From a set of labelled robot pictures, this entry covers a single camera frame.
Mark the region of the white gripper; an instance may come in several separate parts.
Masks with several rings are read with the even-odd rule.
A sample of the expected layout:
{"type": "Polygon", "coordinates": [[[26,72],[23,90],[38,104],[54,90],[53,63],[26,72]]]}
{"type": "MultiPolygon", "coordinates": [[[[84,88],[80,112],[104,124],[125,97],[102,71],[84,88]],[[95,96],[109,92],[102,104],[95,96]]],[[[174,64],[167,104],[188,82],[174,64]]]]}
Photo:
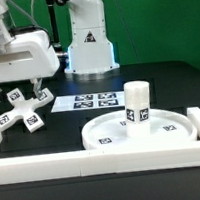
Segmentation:
{"type": "Polygon", "coordinates": [[[43,30],[17,35],[0,55],[0,83],[30,80],[35,96],[42,96],[41,77],[53,76],[60,62],[43,30]]]}

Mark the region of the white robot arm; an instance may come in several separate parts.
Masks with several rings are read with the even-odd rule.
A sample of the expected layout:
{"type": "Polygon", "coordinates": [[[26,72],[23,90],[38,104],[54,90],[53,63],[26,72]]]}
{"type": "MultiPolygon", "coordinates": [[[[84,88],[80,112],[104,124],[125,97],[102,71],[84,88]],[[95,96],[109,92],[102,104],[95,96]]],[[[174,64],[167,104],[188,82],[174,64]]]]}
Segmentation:
{"type": "MultiPolygon", "coordinates": [[[[73,39],[67,50],[67,75],[86,80],[119,68],[107,39],[102,0],[45,1],[49,7],[66,4],[70,10],[73,39]]],[[[59,41],[36,23],[17,27],[9,12],[12,5],[12,0],[0,0],[0,84],[28,79],[40,97],[43,78],[59,69],[59,41]]]]}

